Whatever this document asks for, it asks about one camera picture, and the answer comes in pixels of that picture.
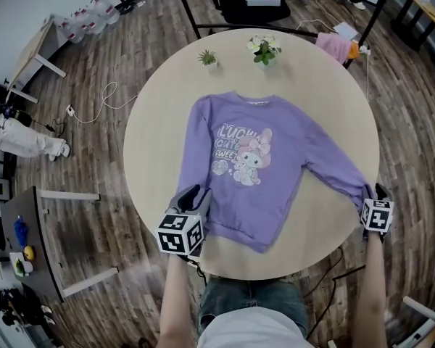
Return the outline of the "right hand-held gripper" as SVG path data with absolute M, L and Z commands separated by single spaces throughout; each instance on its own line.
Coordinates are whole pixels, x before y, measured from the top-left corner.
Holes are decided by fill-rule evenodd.
M 363 226 L 362 240 L 368 242 L 369 233 L 375 232 L 384 242 L 393 220 L 394 202 L 390 192 L 380 183 L 375 184 L 375 193 L 370 188 L 362 190 L 360 223 Z

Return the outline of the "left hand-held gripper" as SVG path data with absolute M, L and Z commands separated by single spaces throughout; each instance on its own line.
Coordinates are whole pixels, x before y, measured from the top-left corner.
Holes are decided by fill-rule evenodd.
M 155 233 L 161 252 L 186 257 L 200 256 L 204 242 L 202 217 L 209 215 L 213 195 L 212 189 L 206 188 L 199 203 L 194 207 L 194 200 L 199 191 L 200 185 L 195 184 L 179 191 L 170 200 Z

